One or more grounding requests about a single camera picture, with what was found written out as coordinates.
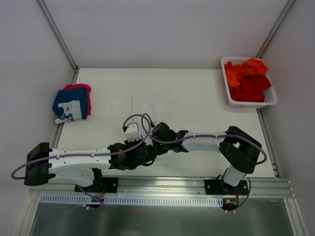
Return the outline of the white t-shirt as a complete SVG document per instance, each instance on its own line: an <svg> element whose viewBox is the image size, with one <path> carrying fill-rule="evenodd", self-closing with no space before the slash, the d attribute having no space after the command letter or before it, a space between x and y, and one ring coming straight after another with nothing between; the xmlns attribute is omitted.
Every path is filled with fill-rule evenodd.
<svg viewBox="0 0 315 236"><path fill-rule="evenodd" d="M149 97L133 96L130 114L147 113L152 121L167 121L170 118L170 99L162 95Z"/></svg>

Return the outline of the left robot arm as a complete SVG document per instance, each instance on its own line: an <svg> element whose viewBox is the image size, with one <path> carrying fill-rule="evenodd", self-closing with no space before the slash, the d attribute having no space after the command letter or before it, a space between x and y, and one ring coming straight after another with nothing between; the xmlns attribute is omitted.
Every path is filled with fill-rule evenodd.
<svg viewBox="0 0 315 236"><path fill-rule="evenodd" d="M153 145L143 141L115 143L94 150L59 150L40 143L27 154L24 185L67 183L93 192L103 186L102 170L134 170L151 165L157 157Z"/></svg>

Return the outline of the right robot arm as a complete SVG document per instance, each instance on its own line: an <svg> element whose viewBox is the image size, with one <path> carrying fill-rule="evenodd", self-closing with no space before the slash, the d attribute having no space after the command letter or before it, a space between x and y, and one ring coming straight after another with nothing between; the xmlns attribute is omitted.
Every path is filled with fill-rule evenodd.
<svg viewBox="0 0 315 236"><path fill-rule="evenodd" d="M192 152L210 151L222 154L229 162L221 180L215 181L209 188L216 194L236 195L243 178L254 172L262 145L259 141L236 126L216 134L194 133L187 130L173 131L163 122L156 125L151 133L157 155L168 151Z"/></svg>

